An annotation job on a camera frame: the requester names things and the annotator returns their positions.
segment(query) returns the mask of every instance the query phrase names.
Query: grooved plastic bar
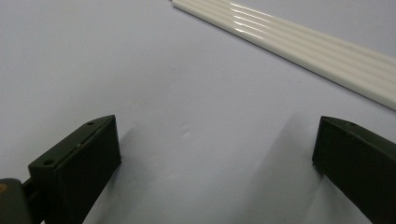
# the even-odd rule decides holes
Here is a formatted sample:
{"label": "grooved plastic bar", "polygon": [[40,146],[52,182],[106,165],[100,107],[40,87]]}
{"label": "grooved plastic bar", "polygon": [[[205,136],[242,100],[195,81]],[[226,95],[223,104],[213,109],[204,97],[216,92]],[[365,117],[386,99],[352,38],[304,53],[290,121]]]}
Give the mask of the grooved plastic bar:
{"label": "grooved plastic bar", "polygon": [[396,59],[227,0],[173,0],[204,21],[396,110]]}

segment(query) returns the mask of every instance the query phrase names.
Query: ribbed panel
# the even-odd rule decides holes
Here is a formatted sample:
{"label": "ribbed panel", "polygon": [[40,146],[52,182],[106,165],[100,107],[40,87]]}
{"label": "ribbed panel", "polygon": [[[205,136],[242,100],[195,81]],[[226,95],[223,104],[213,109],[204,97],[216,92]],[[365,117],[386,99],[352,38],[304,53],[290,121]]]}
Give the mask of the ribbed panel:
{"label": "ribbed panel", "polygon": [[396,60],[226,0],[173,5],[396,110]]}

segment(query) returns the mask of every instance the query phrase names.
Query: white stick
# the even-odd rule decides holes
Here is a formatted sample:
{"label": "white stick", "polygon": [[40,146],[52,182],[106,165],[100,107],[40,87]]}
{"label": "white stick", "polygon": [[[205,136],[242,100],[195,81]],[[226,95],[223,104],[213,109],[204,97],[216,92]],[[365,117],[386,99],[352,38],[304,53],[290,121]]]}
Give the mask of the white stick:
{"label": "white stick", "polygon": [[227,0],[173,0],[219,28],[396,110],[396,60]]}

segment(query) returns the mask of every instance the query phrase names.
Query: white table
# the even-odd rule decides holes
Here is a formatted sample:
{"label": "white table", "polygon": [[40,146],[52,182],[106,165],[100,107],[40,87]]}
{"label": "white table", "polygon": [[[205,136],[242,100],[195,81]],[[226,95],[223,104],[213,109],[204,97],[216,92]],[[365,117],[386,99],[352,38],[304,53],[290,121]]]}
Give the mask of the white table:
{"label": "white table", "polygon": [[[396,1],[241,0],[396,57]],[[117,116],[85,223],[370,223],[311,156],[322,115],[396,142],[396,112],[165,0],[0,1],[0,178]]]}

